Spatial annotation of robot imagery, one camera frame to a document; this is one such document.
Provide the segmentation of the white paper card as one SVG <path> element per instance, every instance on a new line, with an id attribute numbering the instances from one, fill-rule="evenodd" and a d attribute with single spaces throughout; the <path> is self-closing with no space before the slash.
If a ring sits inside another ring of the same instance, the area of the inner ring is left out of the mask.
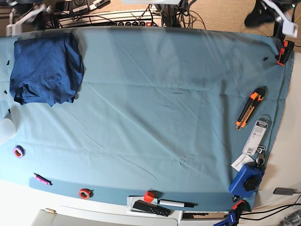
<path id="1" fill-rule="evenodd" d="M 236 171 L 240 171 L 243 165 L 253 163 L 254 159 L 247 154 L 241 154 L 232 164 L 231 167 Z"/>

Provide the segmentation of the red tape roll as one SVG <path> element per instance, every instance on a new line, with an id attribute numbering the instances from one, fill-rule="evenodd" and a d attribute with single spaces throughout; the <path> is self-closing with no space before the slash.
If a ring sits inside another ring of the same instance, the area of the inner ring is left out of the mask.
<path id="1" fill-rule="evenodd" d="M 79 197 L 84 200 L 88 200 L 93 196 L 93 190 L 82 188 L 79 190 Z"/>

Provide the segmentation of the blue box black knob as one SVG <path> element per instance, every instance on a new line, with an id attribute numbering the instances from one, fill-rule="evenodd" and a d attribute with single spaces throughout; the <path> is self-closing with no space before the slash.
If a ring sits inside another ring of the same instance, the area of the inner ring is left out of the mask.
<path id="1" fill-rule="evenodd" d="M 250 198 L 259 187 L 263 176 L 263 170 L 244 164 L 229 186 L 229 192 L 236 196 Z"/>

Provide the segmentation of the orange black utility knife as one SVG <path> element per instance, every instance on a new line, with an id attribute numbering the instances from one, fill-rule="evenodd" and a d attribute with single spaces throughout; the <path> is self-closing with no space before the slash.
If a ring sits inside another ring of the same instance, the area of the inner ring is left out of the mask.
<path id="1" fill-rule="evenodd" d="M 267 86 L 258 87 L 248 98 L 238 120 L 236 121 L 236 130 L 240 130 L 246 126 L 256 108 L 265 97 Z"/>

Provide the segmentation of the blue spring clamp top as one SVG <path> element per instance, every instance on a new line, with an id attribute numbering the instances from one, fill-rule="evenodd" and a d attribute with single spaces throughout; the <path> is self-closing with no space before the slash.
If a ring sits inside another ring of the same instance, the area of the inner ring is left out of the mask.
<path id="1" fill-rule="evenodd" d="M 282 33 L 283 22 L 275 22 L 273 28 L 273 38 L 277 38 L 279 40 L 284 40 L 285 35 Z"/>

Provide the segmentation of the white packaged item blister card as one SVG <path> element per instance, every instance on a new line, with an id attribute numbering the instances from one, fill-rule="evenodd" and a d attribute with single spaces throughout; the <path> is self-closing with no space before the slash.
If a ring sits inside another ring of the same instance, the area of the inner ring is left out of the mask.
<path id="1" fill-rule="evenodd" d="M 243 154 L 249 156 L 253 156 L 255 154 L 269 126 L 269 122 L 270 122 L 270 116 L 268 114 L 260 116 L 256 120 L 253 129 L 247 139 L 247 142 L 243 148 L 242 151 Z"/>

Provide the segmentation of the white power strip red switch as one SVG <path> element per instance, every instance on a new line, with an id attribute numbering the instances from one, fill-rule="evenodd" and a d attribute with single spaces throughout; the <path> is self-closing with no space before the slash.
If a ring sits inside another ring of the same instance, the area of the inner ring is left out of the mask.
<path id="1" fill-rule="evenodd" d="M 91 26 L 156 26 L 160 27 L 159 24 L 152 21 L 107 21 L 107 22 L 90 22 Z"/>

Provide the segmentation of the white black marker pen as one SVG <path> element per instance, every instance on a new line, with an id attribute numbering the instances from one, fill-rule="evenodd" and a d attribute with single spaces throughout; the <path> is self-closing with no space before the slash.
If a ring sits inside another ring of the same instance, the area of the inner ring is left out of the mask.
<path id="1" fill-rule="evenodd" d="M 173 207 L 180 207 L 180 208 L 194 208 L 196 204 L 190 202 L 176 202 L 176 201 L 169 201 L 169 200 L 159 200 L 159 205 L 165 206 L 173 206 Z"/>

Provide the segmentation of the white paper roll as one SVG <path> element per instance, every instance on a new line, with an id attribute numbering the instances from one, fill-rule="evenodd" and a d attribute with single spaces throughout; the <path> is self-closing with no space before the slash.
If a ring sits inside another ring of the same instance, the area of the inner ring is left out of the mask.
<path id="1" fill-rule="evenodd" d="M 9 118 L 0 121 L 0 144 L 2 145 L 16 134 L 16 127 Z"/>

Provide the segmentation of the black foot pedal start label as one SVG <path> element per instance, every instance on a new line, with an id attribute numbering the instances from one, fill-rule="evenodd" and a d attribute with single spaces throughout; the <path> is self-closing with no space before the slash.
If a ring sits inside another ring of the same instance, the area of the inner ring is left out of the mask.
<path id="1" fill-rule="evenodd" d="M 87 0 L 73 0 L 70 11 L 74 14 L 86 13 L 89 11 Z"/>

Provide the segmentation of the light blue table cloth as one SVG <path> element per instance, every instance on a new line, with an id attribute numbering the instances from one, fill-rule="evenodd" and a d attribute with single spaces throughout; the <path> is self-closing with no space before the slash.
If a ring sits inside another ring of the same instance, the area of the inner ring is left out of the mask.
<path id="1" fill-rule="evenodd" d="M 15 102 L 9 93 L 16 37 L 0 40 L 0 110 L 16 135 L 0 147 L 0 178 L 45 192 L 126 204 L 158 191 L 163 199 L 227 211 L 229 186 L 256 120 L 274 144 L 294 55 L 277 64 L 281 42 L 260 35 L 164 28 L 78 28 L 85 69 L 73 103 Z M 267 86 L 249 122 L 236 130 L 250 95 Z M 20 145 L 22 158 L 14 155 Z M 48 186 L 33 173 L 52 182 Z"/>

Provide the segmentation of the orange black lower clamp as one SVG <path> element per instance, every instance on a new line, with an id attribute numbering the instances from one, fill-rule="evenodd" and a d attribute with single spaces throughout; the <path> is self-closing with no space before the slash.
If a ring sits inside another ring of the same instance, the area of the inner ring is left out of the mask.
<path id="1" fill-rule="evenodd" d="M 246 202 L 245 202 L 244 200 L 240 200 L 240 201 L 238 201 L 234 206 L 232 206 L 232 209 L 233 209 L 233 210 L 235 210 L 235 209 L 237 209 L 237 208 L 243 209 L 245 203 L 246 203 Z"/>

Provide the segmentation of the white book under remote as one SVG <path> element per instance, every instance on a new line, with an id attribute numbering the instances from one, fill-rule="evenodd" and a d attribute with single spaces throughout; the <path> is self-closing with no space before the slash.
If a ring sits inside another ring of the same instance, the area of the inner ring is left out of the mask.
<path id="1" fill-rule="evenodd" d="M 159 206 L 161 209 L 168 209 L 170 210 L 170 214 L 168 216 L 166 215 L 157 215 L 155 213 L 155 211 L 153 210 L 140 210 L 137 208 L 134 208 L 134 204 L 137 201 L 142 201 L 142 202 L 146 202 L 148 205 L 156 205 Z M 182 210 L 176 210 L 173 206 L 166 206 L 166 205 L 159 205 L 159 199 L 158 198 L 154 198 L 152 200 L 152 202 L 147 202 L 144 199 L 144 196 L 128 196 L 127 197 L 127 214 L 129 215 L 133 215 L 133 216 L 138 216 L 138 217 L 158 217 L 158 218 L 174 218 L 176 219 L 178 222 L 180 222 L 182 220 L 182 216 L 183 216 L 183 211 Z"/>

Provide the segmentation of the red cube block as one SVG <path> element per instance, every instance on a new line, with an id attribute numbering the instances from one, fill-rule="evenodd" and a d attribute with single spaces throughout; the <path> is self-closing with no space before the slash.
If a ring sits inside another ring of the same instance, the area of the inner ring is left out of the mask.
<path id="1" fill-rule="evenodd" d="M 152 203 L 154 199 L 155 194 L 152 191 L 147 191 L 143 196 L 143 200 L 147 203 Z"/>

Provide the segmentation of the dark blue t-shirt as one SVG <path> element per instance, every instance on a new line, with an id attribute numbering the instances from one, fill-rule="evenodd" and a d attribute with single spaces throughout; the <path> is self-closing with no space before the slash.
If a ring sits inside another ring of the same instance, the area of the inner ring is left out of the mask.
<path id="1" fill-rule="evenodd" d="M 15 102 L 73 103 L 83 77 L 82 56 L 72 33 L 15 41 L 9 87 Z"/>

